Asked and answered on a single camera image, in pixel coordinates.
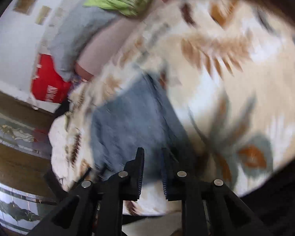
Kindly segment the blue denim pants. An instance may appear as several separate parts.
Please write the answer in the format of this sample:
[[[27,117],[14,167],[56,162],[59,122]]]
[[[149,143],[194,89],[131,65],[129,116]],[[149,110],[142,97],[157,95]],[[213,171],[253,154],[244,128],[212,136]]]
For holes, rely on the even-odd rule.
[[[159,82],[143,74],[130,88],[93,112],[90,145],[97,173],[107,180],[144,149],[143,182],[161,178],[161,150],[169,149],[185,169],[195,151]]]

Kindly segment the white patterned pillow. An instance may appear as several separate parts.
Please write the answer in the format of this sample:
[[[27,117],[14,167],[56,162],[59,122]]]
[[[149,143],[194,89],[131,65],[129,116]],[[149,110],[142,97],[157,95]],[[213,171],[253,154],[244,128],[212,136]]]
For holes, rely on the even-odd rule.
[[[69,191],[87,172],[94,169],[90,147],[90,127],[78,127],[71,113],[56,118],[48,137],[52,146],[51,165],[64,191]]]

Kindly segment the brown wooden wardrobe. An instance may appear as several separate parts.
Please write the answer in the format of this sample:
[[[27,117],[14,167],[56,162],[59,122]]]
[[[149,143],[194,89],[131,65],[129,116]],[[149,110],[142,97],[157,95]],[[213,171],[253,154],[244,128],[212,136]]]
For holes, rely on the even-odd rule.
[[[27,235],[57,204],[52,121],[0,91],[0,225],[8,235]]]

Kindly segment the red plastic bag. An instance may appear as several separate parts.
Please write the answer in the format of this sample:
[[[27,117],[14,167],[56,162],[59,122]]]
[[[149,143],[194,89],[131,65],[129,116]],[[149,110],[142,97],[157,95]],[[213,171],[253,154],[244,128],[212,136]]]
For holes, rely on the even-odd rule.
[[[31,84],[31,93],[39,101],[62,103],[72,83],[65,82],[54,69],[53,58],[39,53],[36,72]]]

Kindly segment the cream leaf-print fleece blanket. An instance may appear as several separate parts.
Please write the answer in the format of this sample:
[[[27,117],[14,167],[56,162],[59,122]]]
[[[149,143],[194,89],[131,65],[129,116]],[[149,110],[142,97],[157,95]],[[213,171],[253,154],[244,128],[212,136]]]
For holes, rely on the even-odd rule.
[[[143,74],[165,90],[199,179],[220,178],[243,196],[295,158],[295,29],[275,14],[244,0],[170,0],[72,92],[75,124],[91,130],[94,110]],[[161,178],[124,202],[127,215],[180,210]]]

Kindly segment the grey quilted blanket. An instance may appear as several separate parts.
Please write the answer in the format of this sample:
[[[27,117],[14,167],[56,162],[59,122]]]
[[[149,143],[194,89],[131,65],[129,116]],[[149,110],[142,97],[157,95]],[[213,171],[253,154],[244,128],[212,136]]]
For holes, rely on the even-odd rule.
[[[55,71],[65,82],[73,77],[76,59],[92,36],[118,18],[116,12],[82,4],[66,16],[48,48]]]

